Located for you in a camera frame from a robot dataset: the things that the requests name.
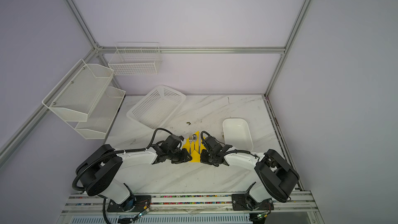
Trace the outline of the white rectangular plastic tray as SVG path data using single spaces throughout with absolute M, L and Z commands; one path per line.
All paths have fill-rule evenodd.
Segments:
M 222 123 L 224 142 L 237 149 L 252 151 L 254 148 L 249 125 L 241 118 L 225 119 Z

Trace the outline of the white perforated plastic basket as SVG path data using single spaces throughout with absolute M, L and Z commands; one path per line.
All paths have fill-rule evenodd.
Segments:
M 154 130 L 164 127 L 178 113 L 185 100 L 185 94 L 159 85 L 128 110 L 126 116 Z

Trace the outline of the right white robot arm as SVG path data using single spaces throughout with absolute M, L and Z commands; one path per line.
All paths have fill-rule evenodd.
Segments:
M 272 211 L 274 200 L 288 202 L 300 176 L 277 151 L 269 149 L 265 153 L 256 153 L 236 149 L 222 144 L 206 131 L 202 131 L 200 137 L 204 145 L 201 163 L 240 167 L 255 172 L 259 178 L 259 184 L 253 182 L 244 193 L 232 195 L 235 211 Z

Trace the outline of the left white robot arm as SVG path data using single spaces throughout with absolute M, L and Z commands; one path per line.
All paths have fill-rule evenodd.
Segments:
M 86 192 L 88 196 L 99 196 L 103 199 L 103 218 L 106 216 L 106 201 L 115 204 L 118 210 L 130 212 L 137 206 L 142 211 L 133 221 L 149 211 L 149 200 L 141 203 L 126 183 L 121 183 L 115 176 L 121 169 L 144 164 L 158 164 L 167 160 L 172 164 L 192 161 L 191 154 L 182 148 L 183 136 L 174 135 L 164 128 L 154 130 L 149 144 L 145 148 L 116 150 L 109 144 L 102 145 L 77 169 L 72 188 Z

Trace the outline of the white two-tier mesh shelf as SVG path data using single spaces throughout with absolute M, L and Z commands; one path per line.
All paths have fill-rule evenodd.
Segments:
M 111 85 L 111 68 L 77 62 L 42 104 L 86 140 L 107 138 L 125 91 Z

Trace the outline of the aluminium front mounting rail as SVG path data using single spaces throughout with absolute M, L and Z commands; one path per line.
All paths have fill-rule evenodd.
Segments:
M 59 224 L 271 224 L 291 218 L 298 224 L 323 224 L 309 191 L 295 191 L 286 203 L 265 200 L 256 210 L 244 206 L 243 194 L 136 195 L 137 204 L 124 212 L 114 201 L 71 195 Z

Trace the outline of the aluminium cage frame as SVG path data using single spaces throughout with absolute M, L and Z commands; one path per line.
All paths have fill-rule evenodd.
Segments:
M 111 42 L 138 34 L 164 51 L 287 47 L 296 21 L 282 0 L 92 0 Z M 1 0 L 1 145 L 28 120 L 87 41 L 64 0 Z M 1 168 L 1 205 L 59 208 L 70 192 L 72 162 L 92 145 L 25 142 Z

